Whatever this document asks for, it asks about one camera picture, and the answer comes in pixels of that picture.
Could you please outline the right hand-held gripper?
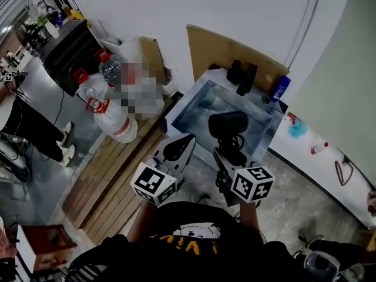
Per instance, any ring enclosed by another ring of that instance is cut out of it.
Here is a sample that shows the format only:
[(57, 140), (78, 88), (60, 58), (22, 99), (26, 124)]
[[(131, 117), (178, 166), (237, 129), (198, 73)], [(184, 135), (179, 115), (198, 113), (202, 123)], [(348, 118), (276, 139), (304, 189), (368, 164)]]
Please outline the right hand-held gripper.
[(229, 207), (241, 202), (259, 205), (269, 195), (275, 176), (247, 153), (238, 150), (226, 157), (215, 147), (213, 156), (219, 168), (216, 186)]

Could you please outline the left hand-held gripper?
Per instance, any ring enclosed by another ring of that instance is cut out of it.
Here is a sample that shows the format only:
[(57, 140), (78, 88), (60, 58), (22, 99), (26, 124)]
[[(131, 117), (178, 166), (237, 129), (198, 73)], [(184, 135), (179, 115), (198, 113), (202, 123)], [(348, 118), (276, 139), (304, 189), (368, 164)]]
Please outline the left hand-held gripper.
[(147, 161), (140, 162), (131, 180), (131, 187), (139, 197), (160, 206), (183, 183), (183, 171), (196, 145), (192, 133), (162, 140)]

